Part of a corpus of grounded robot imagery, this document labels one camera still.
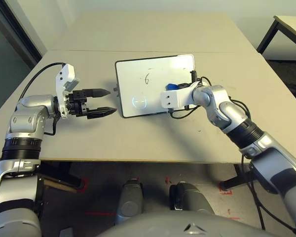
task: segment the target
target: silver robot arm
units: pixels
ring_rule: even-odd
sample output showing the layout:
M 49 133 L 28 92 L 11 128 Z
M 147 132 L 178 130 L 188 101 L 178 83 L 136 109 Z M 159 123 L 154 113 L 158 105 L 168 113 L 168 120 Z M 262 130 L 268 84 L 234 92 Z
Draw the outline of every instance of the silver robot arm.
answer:
M 34 95 L 18 101 L 13 113 L 0 160 L 0 236 L 40 237 L 38 217 L 43 206 L 43 179 L 38 175 L 39 153 L 44 134 L 55 135 L 56 123 L 68 114 L 88 119 L 116 111 L 101 107 L 90 110 L 87 97 L 102 97 L 103 89 L 73 91 L 79 83 L 74 68 L 65 64 L 56 76 L 56 93 Z M 45 122 L 53 119 L 53 132 L 45 132 Z
M 169 109 L 189 104 L 202 106 L 209 121 L 251 159 L 253 171 L 263 187 L 282 197 L 296 224 L 296 159 L 232 103 L 222 86 L 206 86 L 197 81 L 187 88 L 162 92 L 161 103 Z

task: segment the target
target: floor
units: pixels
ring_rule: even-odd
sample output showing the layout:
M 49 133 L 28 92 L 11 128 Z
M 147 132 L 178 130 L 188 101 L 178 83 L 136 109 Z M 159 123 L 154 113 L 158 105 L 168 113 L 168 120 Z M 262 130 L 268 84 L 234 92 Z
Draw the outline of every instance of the floor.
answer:
M 296 97 L 296 62 L 269 64 Z M 41 219 L 45 237 L 57 237 L 61 229 L 68 227 L 73 227 L 75 237 L 93 237 L 112 227 L 122 185 L 130 178 L 139 178 L 144 186 L 145 212 L 168 210 L 169 186 L 186 181 L 203 192 L 217 215 L 260 227 L 253 198 L 245 185 L 228 194 L 218 188 L 219 181 L 236 174 L 231 164 L 74 162 L 71 174 L 88 179 L 87 189 L 78 194 L 46 190 Z M 256 190 L 264 206 L 293 225 L 279 196 L 267 193 L 259 183 Z M 262 212 L 268 232 L 295 236 Z

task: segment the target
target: gray carpet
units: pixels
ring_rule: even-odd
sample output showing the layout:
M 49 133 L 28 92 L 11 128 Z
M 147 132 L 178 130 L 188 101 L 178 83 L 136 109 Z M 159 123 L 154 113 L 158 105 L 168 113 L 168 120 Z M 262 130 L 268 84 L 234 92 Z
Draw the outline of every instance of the gray carpet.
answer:
M 296 62 L 268 61 L 268 63 L 296 98 Z

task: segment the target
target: table leg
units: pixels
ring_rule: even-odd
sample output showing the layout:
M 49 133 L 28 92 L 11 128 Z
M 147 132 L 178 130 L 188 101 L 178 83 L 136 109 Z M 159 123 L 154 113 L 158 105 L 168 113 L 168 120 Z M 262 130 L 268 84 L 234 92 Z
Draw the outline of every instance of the table leg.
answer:
M 223 191 L 226 191 L 226 190 L 228 190 L 230 188 L 233 188 L 235 186 L 238 186 L 238 185 L 245 184 L 246 183 L 246 179 L 247 180 L 251 180 L 252 177 L 254 178 L 254 180 L 256 179 L 254 175 L 252 176 L 252 172 L 251 171 L 248 171 L 248 172 L 245 173 L 245 177 L 246 177 L 246 179 L 245 179 L 243 177 L 243 175 L 242 175 L 242 172 L 241 172 L 241 166 L 238 165 L 238 164 L 235 164 L 234 167 L 235 167 L 237 176 L 235 176 L 235 177 L 233 177 L 231 179 L 228 179 L 228 180 L 225 180 L 225 181 L 221 181 L 220 182 L 220 188 Z
M 265 51 L 266 47 L 269 45 L 273 37 L 275 36 L 276 32 L 278 31 L 277 26 L 278 26 L 278 21 L 274 20 L 273 24 L 271 25 L 270 29 L 267 31 L 266 35 L 262 39 L 261 43 L 257 47 L 257 51 L 260 54 L 263 54 Z
M 56 181 L 74 189 L 82 189 L 84 181 L 69 174 L 68 166 L 69 164 L 64 164 L 60 165 L 60 167 L 54 167 L 42 161 L 39 168 L 39 174 L 46 179 Z

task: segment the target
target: cable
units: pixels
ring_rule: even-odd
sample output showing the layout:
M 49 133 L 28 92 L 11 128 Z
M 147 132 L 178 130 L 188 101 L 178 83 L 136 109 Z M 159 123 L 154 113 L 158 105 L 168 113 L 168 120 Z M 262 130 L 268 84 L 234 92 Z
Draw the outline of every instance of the cable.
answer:
M 242 176 L 253 196 L 253 200 L 255 202 L 255 205 L 257 207 L 257 211 L 258 211 L 258 215 L 259 215 L 259 219 L 260 219 L 260 223 L 261 223 L 261 229 L 265 231 L 265 225 L 264 225 L 264 220 L 263 220 L 263 216 L 262 216 L 262 213 L 261 213 L 261 209 L 260 209 L 260 206 L 259 206 L 259 199 L 257 197 L 257 195 L 255 194 L 255 192 L 253 191 L 252 187 L 250 187 L 249 185 L 249 182 L 248 182 L 248 179 L 245 175 L 245 169 L 244 169 L 244 155 L 241 156 L 241 172 L 242 172 Z
M 212 86 L 211 81 L 207 77 L 201 77 L 200 79 L 201 79 L 201 82 L 203 82 L 203 79 L 205 79 L 208 82 L 208 84 Z
M 233 99 L 231 99 L 231 101 L 232 101 L 235 105 L 237 105 L 237 106 L 239 106 L 241 109 L 243 109 L 244 112 L 246 113 L 246 115 L 248 116 L 248 118 L 251 119 L 251 113 L 250 113 L 250 110 L 249 110 L 249 108 L 247 107 L 247 105 L 246 105 L 245 103 L 243 103 L 243 102 L 240 101 L 240 100 L 233 100 Z
M 51 63 L 45 67 L 43 67 L 41 70 L 39 70 L 33 77 L 32 79 L 27 83 L 27 85 L 24 87 L 23 91 L 22 91 L 22 94 L 20 95 L 20 99 L 22 99 L 26 93 L 26 91 L 29 89 L 30 85 L 33 83 L 33 81 L 43 72 L 45 71 L 47 68 L 50 68 L 52 66 L 55 66 L 55 65 L 65 65 L 65 63 L 63 62 L 57 62 L 57 63 Z
M 51 63 L 51 64 L 48 64 L 47 66 L 45 66 L 45 67 L 43 67 L 41 70 L 39 70 L 32 78 L 31 78 L 31 80 L 27 83 L 27 85 L 24 87 L 24 89 L 23 89 L 23 91 L 22 91 L 22 93 L 21 93 L 21 95 L 20 95 L 20 98 L 19 98 L 19 100 L 21 100 L 23 97 L 24 97 L 24 95 L 25 95 L 25 93 L 26 93 L 26 91 L 29 89 L 29 87 L 30 87 L 30 85 L 33 83 L 33 81 L 43 72 L 43 71 L 45 71 L 47 68 L 50 68 L 50 67 L 53 67 L 53 66 L 56 66 L 56 65 L 62 65 L 62 66 L 64 66 L 65 65 L 65 63 L 63 63 L 63 62 L 56 62 L 56 63 Z M 60 119 L 60 113 L 59 113 L 59 111 L 58 112 L 56 112 L 56 116 L 54 117 L 54 120 L 53 120 L 53 132 L 52 133 L 50 133 L 50 132 L 44 132 L 44 134 L 45 135 L 49 135 L 49 136 L 54 136 L 55 134 L 56 134 L 56 124 L 57 124 L 57 122 L 58 122 L 58 120 Z
M 188 112 L 186 115 L 184 115 L 184 116 L 182 116 L 182 117 L 174 117 L 174 116 L 173 116 L 173 112 L 170 113 L 170 116 L 171 116 L 171 118 L 173 118 L 173 119 L 184 119 L 184 118 L 186 118 L 187 116 L 189 116 L 190 114 L 192 114 L 192 113 L 193 113 L 198 107 L 200 107 L 200 106 L 198 105 L 198 106 L 194 107 L 193 109 L 191 109 L 190 112 Z
M 60 119 L 60 117 L 61 117 L 61 115 L 60 115 L 60 112 L 58 111 L 58 113 L 56 114 L 56 116 L 54 117 L 54 120 L 53 120 L 53 132 L 52 133 L 44 132 L 44 135 L 54 136 L 56 134 L 56 125 L 57 125 L 57 122 Z
M 245 103 L 243 103 L 242 101 L 239 101 L 239 100 L 232 100 L 231 101 L 239 106 L 242 110 L 244 110 L 245 114 L 248 116 L 249 119 L 251 119 L 251 113 L 249 111 L 249 108 L 247 107 L 247 105 Z M 254 188 L 254 183 L 253 183 L 253 171 L 252 171 L 252 168 L 250 167 L 250 171 L 251 171 L 251 180 L 250 180 L 250 183 L 251 185 L 249 184 L 249 181 L 245 175 L 245 171 L 244 171 L 244 155 L 241 156 L 241 173 L 242 173 L 242 176 L 253 196 L 253 199 L 254 199 L 254 202 L 256 204 L 256 207 L 257 207 L 257 210 L 258 210 L 258 215 L 259 215 L 259 219 L 260 219 L 260 223 L 261 223 L 261 228 L 263 230 L 265 230 L 265 225 L 264 225 L 264 220 L 263 220 L 263 216 L 262 216 L 262 213 L 261 213 L 261 209 L 262 208 L 270 217 L 272 217 L 274 220 L 276 220 L 277 222 L 279 222 L 280 224 L 282 224 L 283 226 L 285 226 L 286 228 L 288 228 L 289 230 L 291 230 L 295 235 L 296 235 L 296 229 L 291 227 L 290 225 L 288 225 L 287 223 L 285 223 L 284 221 L 282 221 L 281 219 L 279 219 L 278 217 L 276 217 L 275 215 L 273 215 L 268 209 L 266 209 L 266 207 L 261 203 L 261 201 L 259 200 L 258 198 L 258 195 L 256 193 L 256 190 Z

